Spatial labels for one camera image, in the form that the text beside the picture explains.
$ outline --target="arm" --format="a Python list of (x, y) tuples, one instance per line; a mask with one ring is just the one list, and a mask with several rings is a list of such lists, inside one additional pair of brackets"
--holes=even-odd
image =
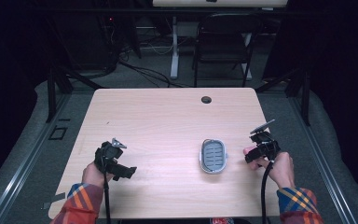
[[(109, 181), (113, 175), (107, 174)], [(103, 174), (90, 163), (83, 171), (82, 183), (74, 184), (61, 212), (50, 224), (95, 223), (103, 200)]]
[[(269, 161), (262, 158), (256, 162), (263, 167), (269, 164)], [(296, 187), (293, 159), (289, 153), (278, 154), (269, 177), (279, 187), (277, 195), (282, 223), (324, 223), (316, 208), (313, 192)]]

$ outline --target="desk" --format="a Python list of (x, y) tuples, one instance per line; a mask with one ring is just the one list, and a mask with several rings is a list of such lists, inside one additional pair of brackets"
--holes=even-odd
[[(212, 101), (203, 103), (203, 96)], [(57, 194), (79, 182), (96, 148), (115, 137), (127, 146), (118, 162), (138, 168), (131, 179), (109, 182), (111, 218), (261, 216), (264, 169), (252, 171), (242, 149), (254, 144), (249, 132), (265, 122), (255, 91), (248, 88), (97, 90)], [(221, 174), (209, 175), (200, 167), (205, 139), (226, 145)], [(268, 179), (269, 216), (279, 215), (277, 189)], [(51, 218), (64, 201), (52, 204)]]
[[(206, 0), (153, 0), (154, 7), (286, 7), (288, 0), (217, 0), (207, 2)], [(177, 42), (177, 21), (172, 19), (172, 65), (171, 78), (178, 77), (179, 52)]]

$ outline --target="table leg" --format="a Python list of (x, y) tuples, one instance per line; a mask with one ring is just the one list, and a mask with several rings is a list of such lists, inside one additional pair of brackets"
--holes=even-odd
[(171, 64), (171, 78), (178, 78), (179, 67), (179, 49), (178, 49), (178, 34), (176, 17), (172, 19), (172, 64)]

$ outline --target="plaid sleeve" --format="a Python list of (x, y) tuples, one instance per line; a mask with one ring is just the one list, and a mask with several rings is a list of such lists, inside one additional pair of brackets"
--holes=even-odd
[(100, 212), (103, 189), (90, 184), (74, 184), (60, 213), (51, 224), (94, 223)]
[(283, 188), (279, 189), (277, 194), (283, 223), (324, 223), (311, 190)]

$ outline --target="soap dish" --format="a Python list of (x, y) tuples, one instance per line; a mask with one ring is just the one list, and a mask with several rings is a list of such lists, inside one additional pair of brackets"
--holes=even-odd
[(200, 165), (208, 174), (218, 174), (225, 169), (227, 163), (226, 147), (220, 140), (206, 139), (202, 143)]

